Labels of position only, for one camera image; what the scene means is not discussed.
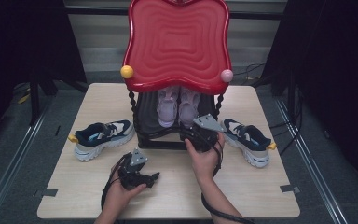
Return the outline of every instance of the pink ball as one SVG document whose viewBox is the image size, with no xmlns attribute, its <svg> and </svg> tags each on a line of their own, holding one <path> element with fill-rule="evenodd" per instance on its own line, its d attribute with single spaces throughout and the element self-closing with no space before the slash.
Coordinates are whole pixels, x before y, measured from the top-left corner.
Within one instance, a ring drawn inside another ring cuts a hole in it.
<svg viewBox="0 0 358 224">
<path fill-rule="evenodd" d="M 222 78 L 222 80 L 224 82 L 230 82 L 233 78 L 233 73 L 231 70 L 229 69 L 226 69 L 226 70 L 223 70 L 223 72 L 220 74 L 220 77 Z"/>
</svg>

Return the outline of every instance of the sneaker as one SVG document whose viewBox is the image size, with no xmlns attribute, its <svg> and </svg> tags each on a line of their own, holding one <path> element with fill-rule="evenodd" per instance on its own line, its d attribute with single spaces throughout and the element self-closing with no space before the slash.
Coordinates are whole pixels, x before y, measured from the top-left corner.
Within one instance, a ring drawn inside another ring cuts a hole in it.
<svg viewBox="0 0 358 224">
<path fill-rule="evenodd" d="M 132 139 L 135 134 L 129 120 L 111 123 L 94 123 L 83 131 L 76 131 L 68 139 L 75 142 L 75 156 L 80 161 L 89 161 L 97 157 L 105 147 L 118 147 Z"/>
<path fill-rule="evenodd" d="M 175 123 L 178 96 L 179 86 L 170 86 L 158 91 L 158 123 L 164 128 L 169 128 Z"/>
<path fill-rule="evenodd" d="M 185 128 L 193 126 L 193 119 L 199 115 L 198 106 L 200 102 L 200 93 L 182 87 L 180 90 L 181 104 L 179 105 L 179 122 Z"/>
<path fill-rule="evenodd" d="M 224 132 L 226 142 L 242 149 L 243 156 L 251 165 L 261 168 L 269 164 L 271 139 L 266 138 L 255 126 L 245 126 L 233 119 L 224 119 L 222 125 L 227 129 Z"/>
</svg>

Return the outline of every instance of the yellow ball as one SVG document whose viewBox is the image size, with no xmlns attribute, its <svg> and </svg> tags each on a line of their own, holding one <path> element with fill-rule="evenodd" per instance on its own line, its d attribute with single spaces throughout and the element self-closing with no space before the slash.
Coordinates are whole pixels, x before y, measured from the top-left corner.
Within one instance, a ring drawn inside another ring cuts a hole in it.
<svg viewBox="0 0 358 224">
<path fill-rule="evenodd" d="M 133 76 L 133 69 L 129 65 L 124 65 L 121 67 L 120 73 L 124 78 L 131 78 Z"/>
</svg>

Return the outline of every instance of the hand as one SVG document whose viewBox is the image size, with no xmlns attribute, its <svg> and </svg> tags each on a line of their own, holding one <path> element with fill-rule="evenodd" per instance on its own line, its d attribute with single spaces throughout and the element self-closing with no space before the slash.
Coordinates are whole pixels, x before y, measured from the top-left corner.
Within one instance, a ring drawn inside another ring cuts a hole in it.
<svg viewBox="0 0 358 224">
<path fill-rule="evenodd" d="M 213 179 L 213 171 L 216 167 L 219 156 L 213 148 L 206 152 L 198 152 L 190 140 L 185 139 L 188 154 L 193 161 L 193 171 L 196 175 L 197 180 L 200 182 L 203 179 Z M 218 140 L 214 145 L 220 153 L 223 153 L 223 147 L 225 146 L 225 138 L 222 133 L 218 133 Z"/>
<path fill-rule="evenodd" d="M 113 174 L 112 186 L 106 194 L 106 199 L 103 205 L 103 211 L 95 220 L 95 223 L 113 223 L 120 213 L 127 207 L 130 200 L 142 192 L 146 188 L 146 184 L 127 190 L 121 185 L 118 178 L 118 171 Z"/>
</svg>

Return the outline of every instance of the wooden table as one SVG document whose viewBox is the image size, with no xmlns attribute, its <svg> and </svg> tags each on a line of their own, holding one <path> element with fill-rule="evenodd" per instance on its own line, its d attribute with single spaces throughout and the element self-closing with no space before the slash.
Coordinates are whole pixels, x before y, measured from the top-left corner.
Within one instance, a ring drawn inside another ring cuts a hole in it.
<svg viewBox="0 0 358 224">
<path fill-rule="evenodd" d="M 132 120 L 130 98 L 124 84 L 92 84 L 79 109 L 71 133 L 91 123 Z M 269 126 L 252 87 L 229 86 L 222 103 L 220 119 L 231 118 L 253 124 L 272 138 Z M 102 189 L 111 167 L 138 145 L 136 135 L 121 147 L 107 147 L 94 160 L 82 162 L 74 155 L 75 144 L 66 141 L 48 189 L 55 197 L 45 196 L 37 214 L 41 218 L 96 218 L 101 212 Z M 148 157 L 141 173 L 160 172 L 152 189 L 134 198 L 123 219 L 210 218 L 200 200 L 191 160 L 185 150 L 140 149 Z M 245 217 L 297 217 L 299 208 L 289 185 L 278 150 L 269 152 L 265 168 L 251 166 L 241 150 L 226 144 L 222 169 L 214 178 L 221 190 Z"/>
</svg>

